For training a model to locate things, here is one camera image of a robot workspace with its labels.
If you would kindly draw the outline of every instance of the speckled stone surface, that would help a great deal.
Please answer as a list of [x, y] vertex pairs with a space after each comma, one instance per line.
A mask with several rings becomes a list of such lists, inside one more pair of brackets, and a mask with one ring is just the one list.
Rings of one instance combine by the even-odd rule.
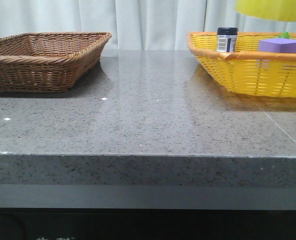
[[187, 51], [105, 51], [66, 93], [0, 93], [0, 183], [296, 187], [296, 100]]

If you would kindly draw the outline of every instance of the yellow lampshade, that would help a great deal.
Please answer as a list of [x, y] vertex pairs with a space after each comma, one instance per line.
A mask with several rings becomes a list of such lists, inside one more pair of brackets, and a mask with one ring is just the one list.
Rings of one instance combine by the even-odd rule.
[[296, 0], [237, 0], [236, 11], [262, 19], [295, 22]]

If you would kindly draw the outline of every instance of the white curtain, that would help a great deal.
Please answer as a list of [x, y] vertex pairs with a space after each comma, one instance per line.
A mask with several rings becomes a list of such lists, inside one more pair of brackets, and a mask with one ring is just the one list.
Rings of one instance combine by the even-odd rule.
[[0, 0], [0, 38], [25, 32], [111, 32], [106, 49], [187, 50], [187, 32], [238, 27], [243, 32], [296, 32], [235, 12], [236, 0]]

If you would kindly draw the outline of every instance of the brown wicker basket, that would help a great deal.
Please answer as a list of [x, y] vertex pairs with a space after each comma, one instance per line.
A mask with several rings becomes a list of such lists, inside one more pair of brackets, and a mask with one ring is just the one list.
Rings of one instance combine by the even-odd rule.
[[109, 32], [39, 32], [0, 38], [0, 92], [65, 92], [100, 59]]

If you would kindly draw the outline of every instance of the purple box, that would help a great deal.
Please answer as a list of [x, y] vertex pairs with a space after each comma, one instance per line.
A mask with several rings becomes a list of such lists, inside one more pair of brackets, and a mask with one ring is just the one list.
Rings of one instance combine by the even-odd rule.
[[258, 51], [296, 54], [296, 40], [287, 38], [260, 40]]

